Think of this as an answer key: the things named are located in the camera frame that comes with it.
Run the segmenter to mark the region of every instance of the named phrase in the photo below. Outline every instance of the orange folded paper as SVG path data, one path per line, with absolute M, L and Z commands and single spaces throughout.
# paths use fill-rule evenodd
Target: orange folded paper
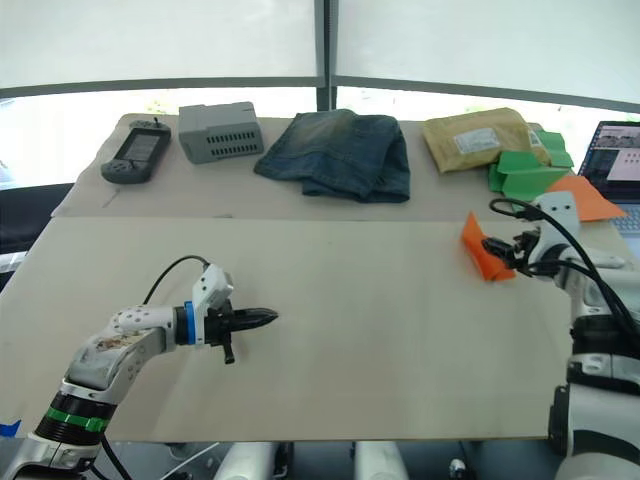
M 585 177 L 565 175 L 547 189 L 547 192 L 565 191 L 573 193 L 581 222 L 627 215 L 624 210 L 600 195 L 600 192 Z
M 473 262 L 480 270 L 482 278 L 485 280 L 508 280 L 516 276 L 513 270 L 509 270 L 504 262 L 498 257 L 491 255 L 482 246 L 482 240 L 487 236 L 482 232 L 476 216 L 473 212 L 469 213 L 467 223 L 462 229 L 462 241 L 467 247 L 467 251 L 473 258 Z

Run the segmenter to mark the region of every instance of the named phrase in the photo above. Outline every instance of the denim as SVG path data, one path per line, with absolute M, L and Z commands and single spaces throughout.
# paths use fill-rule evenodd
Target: denim
M 404 136 L 398 121 L 385 115 L 299 113 L 254 172 L 274 180 L 301 180 L 304 195 L 363 203 L 409 200 Z

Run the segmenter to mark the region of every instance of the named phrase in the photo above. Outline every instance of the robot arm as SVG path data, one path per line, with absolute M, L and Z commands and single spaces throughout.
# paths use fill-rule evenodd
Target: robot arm
M 209 265 L 179 307 L 138 305 L 116 313 L 76 352 L 47 413 L 3 476 L 36 472 L 75 477 L 93 464 L 101 437 L 144 364 L 178 345 L 221 345 L 225 363 L 235 358 L 231 333 L 266 325 L 277 313 L 266 308 L 233 310 L 229 276 Z
M 535 204 L 577 234 L 571 194 L 544 194 Z M 544 219 L 534 226 L 514 245 L 490 238 L 484 246 L 510 268 L 553 281 L 571 297 L 567 384 L 556 388 L 549 415 L 551 445 L 566 455 L 556 478 L 640 478 L 640 273 L 619 257 L 588 251 L 598 276 L 626 307 L 625 323 L 567 238 Z

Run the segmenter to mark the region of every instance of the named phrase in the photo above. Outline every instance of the metal frame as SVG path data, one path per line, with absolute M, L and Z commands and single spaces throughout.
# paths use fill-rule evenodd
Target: metal frame
M 337 87 L 343 86 L 508 98 L 640 113 L 640 104 L 600 98 L 475 85 L 336 75 L 338 6 L 339 0 L 314 0 L 317 61 L 315 77 L 169 78 L 34 85 L 0 89 L 0 99 L 53 93 L 155 88 L 316 87 L 316 108 L 322 111 L 336 108 Z
M 414 92 L 449 93 L 477 97 L 509 98 L 531 102 L 557 103 L 579 107 L 605 108 L 621 112 L 640 113 L 640 104 L 606 100 L 600 98 L 564 95 L 560 93 L 534 92 L 512 88 L 481 87 L 458 85 L 453 83 L 421 82 L 412 80 L 394 80 L 384 78 L 350 77 L 332 75 L 331 81 L 341 87 L 380 88 L 389 90 L 409 90 Z

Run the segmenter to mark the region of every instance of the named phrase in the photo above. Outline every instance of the laptop keyboard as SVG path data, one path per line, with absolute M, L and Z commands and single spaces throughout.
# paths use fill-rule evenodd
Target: laptop keyboard
M 623 208 L 628 215 L 612 218 L 611 222 L 623 235 L 640 235 L 640 206 Z

